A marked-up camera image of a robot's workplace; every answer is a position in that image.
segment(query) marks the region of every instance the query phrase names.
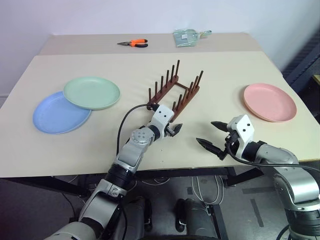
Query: green plate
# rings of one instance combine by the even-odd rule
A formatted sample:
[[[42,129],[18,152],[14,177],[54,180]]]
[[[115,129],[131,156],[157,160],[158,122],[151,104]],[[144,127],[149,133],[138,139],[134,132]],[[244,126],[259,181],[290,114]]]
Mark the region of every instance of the green plate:
[[[64,86],[63,95],[81,108],[100,110],[115,104],[120,98],[120,90],[112,81],[86,76],[69,81]]]

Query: table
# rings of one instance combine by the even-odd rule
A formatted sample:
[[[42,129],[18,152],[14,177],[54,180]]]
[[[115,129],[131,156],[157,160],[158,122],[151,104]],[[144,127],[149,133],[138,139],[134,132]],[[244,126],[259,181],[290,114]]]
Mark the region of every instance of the table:
[[[152,88],[154,82],[159,81],[178,59],[179,82],[182,84],[190,84],[204,70],[200,90],[175,120],[176,124],[183,123],[180,133],[151,145],[139,170],[240,165],[230,157],[219,160],[195,140],[196,137],[204,138],[222,148],[226,134],[210,122],[229,122],[240,114],[249,115],[255,127],[254,140],[291,150],[300,161],[320,158],[320,126],[285,82],[280,71],[258,47],[251,50],[243,47],[241,51],[240,46],[235,49],[232,45],[228,50],[228,41],[224,41],[224,47],[220,46],[223,51],[214,47],[203,51],[201,43],[205,45],[208,44],[206,40],[216,39],[213,34],[201,40],[199,48],[175,48],[187,52],[157,53],[162,49],[152,48],[151,35],[145,37],[150,42],[150,47],[145,49],[118,46],[116,42],[130,40],[133,36],[117,36],[117,41],[112,43],[116,53],[92,54],[93,50],[87,49],[85,53],[77,54],[76,50],[68,52],[66,47],[54,55],[50,52],[52,47],[44,47],[40,55],[31,61],[0,109],[0,177],[106,172],[116,155],[116,136],[121,119],[131,107],[148,101],[148,88]],[[245,41],[246,38],[253,41],[247,34],[240,33],[239,36],[247,43],[244,44],[246,47],[249,42]],[[217,38],[223,42],[221,35]],[[88,121],[72,132],[49,135],[38,131],[33,126],[32,114],[39,102],[50,94],[62,91],[69,80],[82,76],[98,76],[113,81],[121,90],[121,99],[111,108],[93,111]],[[297,106],[295,118],[288,122],[270,123],[249,112],[243,104],[242,94],[244,88],[253,83],[273,84],[287,92]],[[172,106],[180,92],[181,89],[174,87],[160,103]],[[152,112],[146,109],[133,112],[123,126],[121,145],[132,130],[146,124],[151,116]]]

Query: blue plate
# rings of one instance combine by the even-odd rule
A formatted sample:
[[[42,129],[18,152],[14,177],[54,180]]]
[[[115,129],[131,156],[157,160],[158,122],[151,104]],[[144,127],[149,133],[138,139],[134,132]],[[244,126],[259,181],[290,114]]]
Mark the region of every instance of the blue plate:
[[[69,102],[62,91],[46,97],[33,113],[34,126],[47,134],[64,134],[86,122],[91,110]]]

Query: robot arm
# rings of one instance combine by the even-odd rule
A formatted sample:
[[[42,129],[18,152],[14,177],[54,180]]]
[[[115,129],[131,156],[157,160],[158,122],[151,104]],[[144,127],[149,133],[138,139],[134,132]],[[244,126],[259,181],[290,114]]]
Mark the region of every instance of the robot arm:
[[[221,160],[230,154],[239,162],[261,166],[263,173],[273,178],[290,224],[291,238],[317,239],[316,237],[320,236],[319,187],[310,173],[301,167],[295,167],[299,164],[297,157],[284,148],[277,148],[263,141],[254,142],[255,130],[247,115],[234,117],[228,124],[217,121],[211,124],[224,132],[229,132],[225,139],[225,150],[222,151],[204,139],[197,138],[197,141]]]
[[[155,113],[146,127],[131,133],[129,141],[116,156],[106,177],[83,206],[78,221],[69,223],[46,240],[96,240],[102,233],[112,235],[122,212],[121,200],[127,194],[128,184],[134,177],[148,147],[167,135],[174,136],[182,126],[173,130],[169,121],[174,112],[164,105],[155,104]]]

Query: floor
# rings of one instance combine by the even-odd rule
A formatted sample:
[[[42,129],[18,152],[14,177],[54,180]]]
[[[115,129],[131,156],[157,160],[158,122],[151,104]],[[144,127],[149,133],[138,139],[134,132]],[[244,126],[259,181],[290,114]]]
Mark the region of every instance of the floor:
[[[312,165],[320,168],[319,162]],[[60,179],[69,181],[73,177],[61,176]],[[214,177],[200,176],[199,182],[203,198],[212,201],[217,194]],[[179,234],[173,208],[179,198],[196,199],[191,187],[190,177],[175,177],[160,186],[138,182],[127,199],[144,196],[151,200],[153,229],[149,235]],[[68,198],[78,210],[84,204],[78,197],[68,195]],[[0,199],[1,240],[44,239],[66,225],[72,216],[69,203],[60,193],[4,179],[0,179]],[[230,240],[274,240],[287,224],[273,183],[266,176],[224,188],[221,210]]]

